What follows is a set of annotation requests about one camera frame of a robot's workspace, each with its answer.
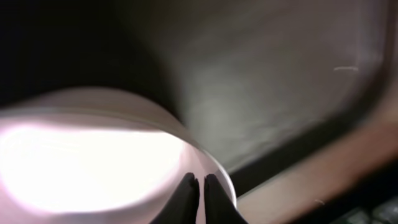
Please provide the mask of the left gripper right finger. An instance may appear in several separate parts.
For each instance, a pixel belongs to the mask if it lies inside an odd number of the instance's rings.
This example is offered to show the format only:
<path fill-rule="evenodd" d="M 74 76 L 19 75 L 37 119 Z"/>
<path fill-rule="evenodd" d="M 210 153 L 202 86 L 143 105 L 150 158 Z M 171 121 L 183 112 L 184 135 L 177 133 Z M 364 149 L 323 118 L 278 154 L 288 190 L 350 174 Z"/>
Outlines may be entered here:
<path fill-rule="evenodd" d="M 205 177 L 204 199 L 206 224 L 248 224 L 214 174 Z"/>

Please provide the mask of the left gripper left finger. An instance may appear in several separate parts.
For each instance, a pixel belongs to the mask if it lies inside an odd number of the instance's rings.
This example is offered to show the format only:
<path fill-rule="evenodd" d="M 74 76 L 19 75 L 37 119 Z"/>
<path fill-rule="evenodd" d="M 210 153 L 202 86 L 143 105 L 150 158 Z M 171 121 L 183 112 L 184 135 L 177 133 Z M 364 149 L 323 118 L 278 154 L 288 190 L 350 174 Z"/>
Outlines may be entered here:
<path fill-rule="evenodd" d="M 198 179 L 188 172 L 150 224 L 196 224 L 199 199 Z"/>

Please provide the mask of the pink bowl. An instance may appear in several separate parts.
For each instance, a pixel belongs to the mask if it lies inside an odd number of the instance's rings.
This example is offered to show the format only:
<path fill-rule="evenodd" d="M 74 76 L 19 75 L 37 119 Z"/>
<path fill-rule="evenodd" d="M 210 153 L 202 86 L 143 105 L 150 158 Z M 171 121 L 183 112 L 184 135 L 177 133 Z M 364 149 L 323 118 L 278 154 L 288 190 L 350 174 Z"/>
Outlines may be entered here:
<path fill-rule="evenodd" d="M 142 96 L 72 88 L 1 109 L 2 223 L 149 223 L 187 173 L 236 202 L 223 166 Z"/>

